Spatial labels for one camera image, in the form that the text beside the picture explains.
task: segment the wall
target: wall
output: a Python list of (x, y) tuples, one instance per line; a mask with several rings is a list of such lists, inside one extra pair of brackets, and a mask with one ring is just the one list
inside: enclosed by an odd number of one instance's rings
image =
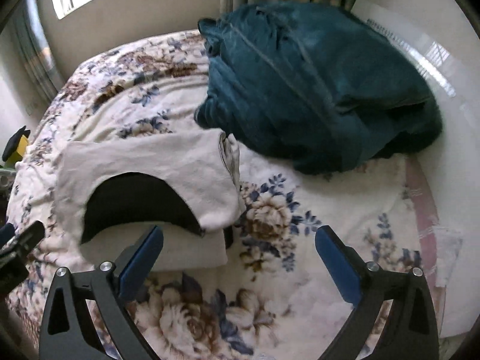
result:
[(47, 109), (16, 54), (8, 25), (0, 34), (0, 152), (23, 125), (34, 131)]
[[(480, 313), (480, 41), (454, 0), (368, 0), (402, 15), (459, 61), (443, 74), (457, 95), (437, 98), (445, 131), (418, 159), (438, 209), (440, 225), (463, 235), (446, 288), (441, 335), (468, 331)], [(413, 40), (421, 46), (425, 40)]]
[(52, 0), (38, 0), (40, 19), (64, 77), (86, 59), (148, 36), (196, 28), (217, 17), (220, 0), (93, 0), (61, 20)]

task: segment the silver bolt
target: silver bolt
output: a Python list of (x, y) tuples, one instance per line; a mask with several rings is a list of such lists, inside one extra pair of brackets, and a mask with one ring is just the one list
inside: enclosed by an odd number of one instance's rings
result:
[(367, 269), (371, 272), (377, 272), (380, 269), (380, 265), (378, 265), (376, 262), (368, 261)]
[(415, 276), (418, 276), (418, 277), (420, 277), (420, 276), (423, 275), (423, 271), (422, 271), (420, 268), (417, 268), (417, 267), (415, 267), (415, 268), (412, 269), (412, 273), (413, 273)]
[(65, 268), (64, 266), (62, 268), (59, 268), (57, 269), (57, 276), (65, 276), (65, 274), (67, 273), (67, 268)]
[(102, 264), (100, 264), (100, 271), (108, 272), (110, 269), (112, 269), (113, 264), (110, 261), (105, 261)]

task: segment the white folded cloth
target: white folded cloth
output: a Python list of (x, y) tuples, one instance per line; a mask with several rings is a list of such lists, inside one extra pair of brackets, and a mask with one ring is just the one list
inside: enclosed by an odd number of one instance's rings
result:
[[(131, 172), (164, 180), (205, 232), (201, 238), (178, 226), (155, 222), (162, 226), (165, 241), (153, 271), (210, 268), (227, 262), (222, 230), (245, 211), (239, 195), (239, 147), (233, 135), (226, 137), (222, 130), (211, 129), (69, 143), (54, 192), (55, 212), (88, 262), (115, 259), (153, 224), (112, 226), (83, 243), (86, 207), (95, 189), (114, 176)], [(155, 192), (151, 191), (151, 199), (160, 206), (162, 196)]]

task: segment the blue gripper pad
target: blue gripper pad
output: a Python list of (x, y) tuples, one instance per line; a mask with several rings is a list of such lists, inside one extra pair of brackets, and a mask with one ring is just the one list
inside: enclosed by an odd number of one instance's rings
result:
[(315, 233), (315, 248), (332, 276), (343, 300), (357, 307), (362, 298), (360, 277), (332, 238), (320, 227)]
[(119, 275), (119, 295), (124, 302), (131, 302), (145, 281), (163, 249), (163, 232), (154, 226), (141, 246), (135, 251), (128, 265)]
[(0, 248), (3, 248), (13, 237), (15, 237), (15, 227), (7, 222), (0, 228)]

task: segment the dark green blanket bundle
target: dark green blanket bundle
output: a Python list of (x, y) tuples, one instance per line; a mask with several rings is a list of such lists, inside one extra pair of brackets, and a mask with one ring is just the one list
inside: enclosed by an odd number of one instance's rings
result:
[(417, 152), (442, 130), (434, 95), (388, 40), (314, 3), (244, 5), (198, 23), (210, 58), (195, 120), (306, 174)]

